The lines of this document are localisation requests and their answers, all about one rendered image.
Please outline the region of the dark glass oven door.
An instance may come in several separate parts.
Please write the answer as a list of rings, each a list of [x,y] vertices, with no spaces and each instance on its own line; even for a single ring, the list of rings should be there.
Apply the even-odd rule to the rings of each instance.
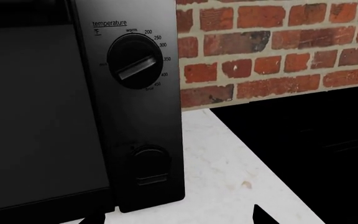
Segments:
[[[0,29],[0,209],[108,187],[73,26]]]

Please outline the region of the black cooktop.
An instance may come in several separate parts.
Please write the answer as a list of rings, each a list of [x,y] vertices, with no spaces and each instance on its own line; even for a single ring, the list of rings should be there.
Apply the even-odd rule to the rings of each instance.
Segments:
[[[358,87],[212,112],[325,224],[358,224]]]

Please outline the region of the black toaster oven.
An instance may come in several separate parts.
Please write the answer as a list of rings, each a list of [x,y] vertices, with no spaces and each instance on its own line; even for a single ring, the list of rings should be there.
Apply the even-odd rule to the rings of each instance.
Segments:
[[[82,221],[97,208],[133,212],[185,197],[178,65],[177,0],[0,0],[0,29],[73,26],[109,187],[100,192],[0,209],[0,224]],[[150,37],[163,55],[158,80],[135,90],[110,74],[111,44],[128,33]],[[139,186],[129,159],[144,145],[164,148],[168,180]]]

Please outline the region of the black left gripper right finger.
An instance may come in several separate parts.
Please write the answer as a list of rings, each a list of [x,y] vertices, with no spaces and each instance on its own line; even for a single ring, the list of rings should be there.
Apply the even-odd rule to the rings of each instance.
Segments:
[[[256,204],[254,205],[252,219],[254,224],[279,224],[265,210]]]

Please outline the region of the black temperature knob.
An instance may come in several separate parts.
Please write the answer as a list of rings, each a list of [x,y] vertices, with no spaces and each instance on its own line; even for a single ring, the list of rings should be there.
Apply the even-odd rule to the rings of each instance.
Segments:
[[[158,80],[163,68],[163,55],[150,37],[128,33],[111,44],[107,63],[111,76],[120,85],[140,90]]]

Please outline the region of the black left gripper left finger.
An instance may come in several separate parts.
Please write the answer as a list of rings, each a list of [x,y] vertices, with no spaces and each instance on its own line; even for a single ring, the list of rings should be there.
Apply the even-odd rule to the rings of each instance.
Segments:
[[[97,208],[91,212],[86,218],[79,222],[79,224],[104,224],[106,220],[106,212],[104,207]]]

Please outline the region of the black lower oven knob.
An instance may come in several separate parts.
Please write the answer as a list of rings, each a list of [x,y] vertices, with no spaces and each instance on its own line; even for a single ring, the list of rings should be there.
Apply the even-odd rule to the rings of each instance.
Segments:
[[[139,186],[168,180],[172,159],[169,153],[156,145],[144,145],[135,149],[129,159],[131,175]]]

